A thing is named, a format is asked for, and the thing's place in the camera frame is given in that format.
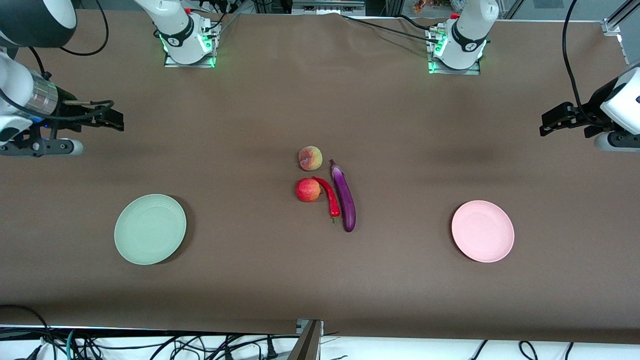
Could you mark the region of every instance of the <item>green plate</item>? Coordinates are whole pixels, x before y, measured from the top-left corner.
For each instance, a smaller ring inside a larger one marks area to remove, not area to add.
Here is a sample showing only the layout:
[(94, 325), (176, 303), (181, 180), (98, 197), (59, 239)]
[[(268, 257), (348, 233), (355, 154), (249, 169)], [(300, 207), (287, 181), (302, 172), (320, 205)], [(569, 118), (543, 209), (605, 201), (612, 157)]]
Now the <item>green plate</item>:
[(173, 254), (184, 239), (187, 216), (173, 198), (150, 194), (122, 211), (113, 237), (126, 260), (137, 265), (159, 263)]

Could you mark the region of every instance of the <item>brown table surface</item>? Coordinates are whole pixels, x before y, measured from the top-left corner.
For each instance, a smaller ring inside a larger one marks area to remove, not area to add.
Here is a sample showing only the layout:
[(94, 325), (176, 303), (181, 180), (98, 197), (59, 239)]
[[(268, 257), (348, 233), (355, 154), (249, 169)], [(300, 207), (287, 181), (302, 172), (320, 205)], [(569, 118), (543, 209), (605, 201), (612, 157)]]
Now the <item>brown table surface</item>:
[[(3, 302), (54, 325), (290, 333), (322, 318), (354, 336), (640, 342), (640, 158), (581, 129), (538, 134), (573, 101), (560, 22), (498, 22), (482, 74), (445, 76), (420, 40), (337, 15), (243, 15), (215, 69), (165, 69), (145, 13), (107, 16), (100, 54), (40, 52), (58, 86), (113, 99), (125, 132), (65, 132), (85, 144), (76, 158), (0, 159)], [(67, 48), (103, 34), (80, 11)], [(571, 24), (568, 47), (584, 101), (624, 69), (599, 24)], [(307, 145), (326, 160), (312, 173), (296, 162)], [(294, 196), (330, 178), (330, 158), (354, 194), (350, 234), (324, 197)], [(189, 230), (168, 261), (137, 266), (113, 228), (149, 193), (179, 199)], [(497, 263), (452, 242), (453, 211), (475, 199), (513, 221)]]

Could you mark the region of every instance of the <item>purple eggplant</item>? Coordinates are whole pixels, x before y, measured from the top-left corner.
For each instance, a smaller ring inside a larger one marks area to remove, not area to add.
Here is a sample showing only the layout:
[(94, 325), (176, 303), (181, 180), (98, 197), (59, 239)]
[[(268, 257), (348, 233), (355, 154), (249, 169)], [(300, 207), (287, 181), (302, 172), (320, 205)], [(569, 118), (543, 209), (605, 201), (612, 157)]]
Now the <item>purple eggplant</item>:
[(335, 189), (338, 192), (344, 229), (347, 233), (350, 233), (356, 227), (356, 205), (353, 203), (351, 190), (349, 190), (349, 185), (347, 185), (347, 179), (344, 178), (344, 173), (333, 160), (331, 160), (331, 177), (333, 178)]

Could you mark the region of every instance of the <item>pink plate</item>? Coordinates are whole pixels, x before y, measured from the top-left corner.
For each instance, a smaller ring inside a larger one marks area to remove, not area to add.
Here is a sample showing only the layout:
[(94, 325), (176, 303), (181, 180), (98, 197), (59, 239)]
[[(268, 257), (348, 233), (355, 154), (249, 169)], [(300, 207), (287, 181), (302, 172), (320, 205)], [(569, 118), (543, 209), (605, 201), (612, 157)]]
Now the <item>pink plate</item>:
[(460, 206), (453, 215), (451, 232), (458, 248), (481, 263), (503, 259), (513, 246), (513, 224), (491, 202), (475, 200)]

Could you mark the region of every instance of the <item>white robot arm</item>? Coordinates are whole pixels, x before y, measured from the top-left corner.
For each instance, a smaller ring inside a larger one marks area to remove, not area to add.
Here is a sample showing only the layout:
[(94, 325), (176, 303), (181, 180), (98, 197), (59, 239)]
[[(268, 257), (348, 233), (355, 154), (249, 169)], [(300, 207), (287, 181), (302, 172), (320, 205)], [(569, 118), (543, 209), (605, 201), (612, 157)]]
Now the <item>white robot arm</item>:
[(595, 136), (604, 151), (640, 152), (640, 64), (596, 90), (581, 111), (563, 102), (542, 115), (540, 135), (586, 126), (584, 136)]
[(154, 21), (165, 51), (173, 61), (189, 65), (200, 61), (214, 49), (212, 40), (217, 24), (185, 10), (179, 0), (134, 0)]
[[(113, 101), (80, 102), (50, 82), (50, 74), (29, 70), (3, 51), (61, 47), (75, 30), (70, 0), (0, 1), (0, 155), (77, 155), (82, 143), (56, 138), (58, 130), (124, 130), (122, 114), (111, 109)], [(48, 138), (41, 136), (42, 127), (51, 130)]]
[(459, 19), (444, 23), (445, 36), (434, 56), (452, 69), (468, 69), (482, 56), (486, 36), (498, 19), (495, 0), (468, 0)]

